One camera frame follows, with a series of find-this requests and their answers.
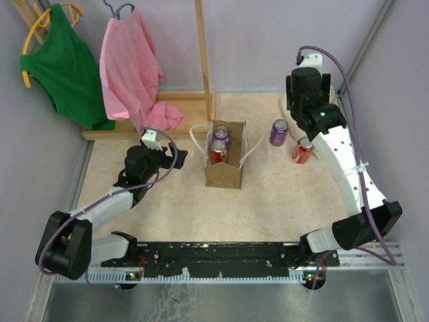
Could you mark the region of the red cola can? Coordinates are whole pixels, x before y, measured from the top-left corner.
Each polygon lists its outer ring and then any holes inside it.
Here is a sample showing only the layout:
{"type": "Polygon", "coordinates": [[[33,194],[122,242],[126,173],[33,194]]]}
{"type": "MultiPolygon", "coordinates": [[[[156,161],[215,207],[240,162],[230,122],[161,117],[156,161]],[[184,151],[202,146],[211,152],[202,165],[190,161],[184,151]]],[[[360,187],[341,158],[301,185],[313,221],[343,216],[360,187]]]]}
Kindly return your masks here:
{"type": "Polygon", "coordinates": [[[294,153],[292,154],[292,159],[294,162],[298,164],[307,163],[309,157],[314,151],[314,145],[309,140],[308,137],[300,138],[297,141],[296,147],[294,149],[294,153]]]}

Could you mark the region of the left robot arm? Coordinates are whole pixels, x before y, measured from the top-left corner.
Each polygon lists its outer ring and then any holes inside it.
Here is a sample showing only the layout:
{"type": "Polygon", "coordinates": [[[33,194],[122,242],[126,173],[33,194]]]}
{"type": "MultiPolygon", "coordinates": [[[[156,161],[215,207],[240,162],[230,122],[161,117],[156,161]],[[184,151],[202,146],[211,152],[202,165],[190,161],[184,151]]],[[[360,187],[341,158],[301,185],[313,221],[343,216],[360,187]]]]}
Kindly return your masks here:
{"type": "Polygon", "coordinates": [[[173,143],[158,150],[145,144],[129,148],[124,169],[107,194],[84,208],[49,216],[35,256],[40,271],[77,280],[91,264],[117,259],[125,266],[134,265],[139,249],[130,244],[129,237],[114,233],[94,240],[93,234],[138,205],[149,188],[163,179],[161,169],[167,173],[181,169],[187,155],[187,150],[179,150],[173,143]]]}

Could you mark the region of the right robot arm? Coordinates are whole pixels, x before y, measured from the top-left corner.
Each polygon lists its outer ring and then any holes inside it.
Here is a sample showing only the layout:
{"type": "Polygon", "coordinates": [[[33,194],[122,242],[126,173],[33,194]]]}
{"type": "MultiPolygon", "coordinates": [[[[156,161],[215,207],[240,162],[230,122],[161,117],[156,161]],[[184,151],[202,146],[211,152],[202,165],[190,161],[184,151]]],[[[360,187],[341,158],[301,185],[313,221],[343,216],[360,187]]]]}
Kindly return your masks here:
{"type": "Polygon", "coordinates": [[[299,255],[309,266],[323,252],[352,250],[372,241],[384,246],[384,237],[402,215],[401,205],[389,202],[368,175],[343,113],[329,102],[329,80],[314,67],[296,68],[286,77],[287,109],[328,164],[347,214],[302,236],[299,255]]]}

